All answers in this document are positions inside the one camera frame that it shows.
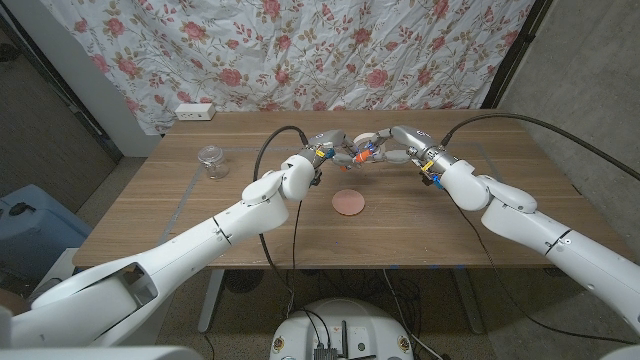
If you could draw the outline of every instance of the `wooden table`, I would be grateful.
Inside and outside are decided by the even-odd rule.
[[[488,111],[353,111],[219,113],[212,121],[177,122],[140,168],[75,255],[76,266],[90,267],[148,250],[200,223],[240,199],[251,182],[256,154],[272,131],[297,125],[308,137],[343,129],[352,138],[393,125],[409,125],[440,140],[456,123]],[[225,149],[231,172],[206,177],[198,151],[216,144]],[[279,169],[297,152],[300,140],[285,132],[272,142],[261,174]],[[539,209],[612,250],[631,251],[600,214],[579,194],[523,128],[513,120],[479,121],[461,128],[448,146],[458,158],[532,194]],[[322,183],[303,201],[298,228],[297,268],[487,267],[489,261],[473,230],[447,195],[421,183],[411,163],[365,164],[341,172],[327,162]],[[366,207],[345,217],[331,205],[342,189],[362,193]],[[291,242],[297,203],[290,218],[265,234],[278,267],[291,268]],[[534,251],[505,240],[480,223],[482,212],[468,213],[497,266],[540,267],[549,263]],[[245,240],[211,263],[224,269],[268,268],[257,237]]]

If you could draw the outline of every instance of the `electrical outlet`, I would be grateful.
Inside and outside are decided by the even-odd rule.
[[[213,104],[180,104],[176,109],[178,120],[211,120],[215,113]]]

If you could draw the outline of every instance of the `glass jar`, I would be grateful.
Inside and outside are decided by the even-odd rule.
[[[210,145],[200,150],[198,160],[207,169],[207,174],[212,179],[222,179],[229,173],[229,166],[224,158],[224,152],[215,145]]]

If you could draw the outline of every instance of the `table leg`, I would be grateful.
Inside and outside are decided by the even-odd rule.
[[[211,277],[209,278],[207,294],[204,297],[202,311],[200,312],[200,321],[198,321],[198,331],[201,333],[207,332],[207,330],[209,330],[209,327],[211,326],[213,309],[215,308],[216,302],[218,300],[218,294],[220,293],[220,287],[222,286],[223,276],[224,270],[211,270]]]
[[[478,300],[476,294],[473,291],[471,285],[471,279],[466,269],[452,269],[453,278],[455,279],[460,299],[462,300],[462,306],[469,320],[469,329],[476,335],[484,334],[484,324],[482,323],[482,316],[480,316],[480,308],[478,307]]]

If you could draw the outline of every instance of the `blue storage box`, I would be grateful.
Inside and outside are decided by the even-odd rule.
[[[0,268],[40,281],[67,248],[80,247],[91,227],[44,190],[27,185],[0,199]]]

